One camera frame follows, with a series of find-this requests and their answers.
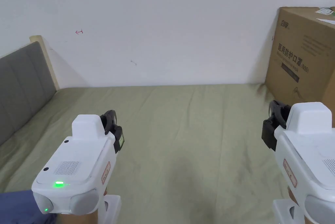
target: gray upholstered headboard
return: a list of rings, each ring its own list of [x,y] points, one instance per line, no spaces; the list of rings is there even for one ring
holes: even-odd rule
[[[39,42],[0,58],[0,145],[24,126],[55,92]]]

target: wrinkled sheet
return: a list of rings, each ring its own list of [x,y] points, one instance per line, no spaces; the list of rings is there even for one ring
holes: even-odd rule
[[[67,88],[0,146],[0,190],[28,190],[78,114],[116,110],[125,143],[108,184],[119,224],[275,223],[288,197],[261,139],[264,85]]]

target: white wall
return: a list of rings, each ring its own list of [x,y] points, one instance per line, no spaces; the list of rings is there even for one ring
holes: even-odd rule
[[[263,82],[280,6],[335,0],[0,0],[0,55],[42,35],[60,87]]]

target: speaker grille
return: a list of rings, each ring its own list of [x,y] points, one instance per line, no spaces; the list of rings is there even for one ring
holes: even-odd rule
[[[80,167],[81,162],[61,162],[56,168],[55,175],[74,175],[78,168]]]
[[[335,159],[324,159],[323,163],[328,167],[328,169],[335,176]]]

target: wooden bed frame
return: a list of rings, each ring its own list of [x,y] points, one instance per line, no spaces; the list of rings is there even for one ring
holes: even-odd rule
[[[33,42],[39,42],[40,43],[41,48],[42,48],[42,52],[43,52],[43,55],[44,55],[44,58],[45,58],[45,61],[46,61],[46,64],[47,64],[47,67],[50,71],[50,74],[51,74],[52,80],[55,84],[56,90],[59,90],[59,85],[58,85],[58,82],[57,82],[57,79],[56,79],[56,75],[55,75],[54,69],[52,68],[52,64],[51,64],[49,55],[48,55],[46,47],[45,47],[43,37],[40,36],[40,35],[33,35],[33,36],[29,37],[29,39],[30,39],[30,43],[33,43]]]

